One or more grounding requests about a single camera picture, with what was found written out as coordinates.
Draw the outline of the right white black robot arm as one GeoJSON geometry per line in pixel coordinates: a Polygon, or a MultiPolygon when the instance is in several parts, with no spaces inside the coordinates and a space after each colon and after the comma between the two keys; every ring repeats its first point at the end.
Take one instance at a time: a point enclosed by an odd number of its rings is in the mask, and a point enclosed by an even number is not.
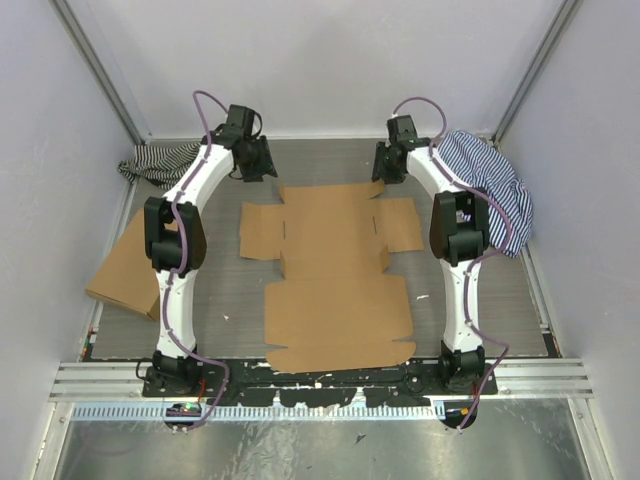
{"type": "Polygon", "coordinates": [[[486,194],[461,180],[421,138],[409,115],[386,122],[388,139],[376,144],[372,179],[399,184],[410,175],[432,200],[429,244],[444,275],[446,325],[438,376],[451,394],[462,394],[484,375],[485,349],[478,327],[478,280],[489,247],[486,194]]]}

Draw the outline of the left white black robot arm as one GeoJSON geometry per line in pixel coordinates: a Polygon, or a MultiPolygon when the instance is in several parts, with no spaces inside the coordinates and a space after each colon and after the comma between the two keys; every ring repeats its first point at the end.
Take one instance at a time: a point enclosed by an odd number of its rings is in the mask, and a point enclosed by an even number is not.
{"type": "Polygon", "coordinates": [[[193,327],[194,290],[207,242],[201,219],[216,188],[226,177],[260,182],[277,175],[262,117],[232,104],[226,120],[205,130],[192,164],[161,197],[144,204],[144,247],[159,287],[160,333],[146,381],[181,397],[201,384],[204,358],[197,354],[193,327]]]}

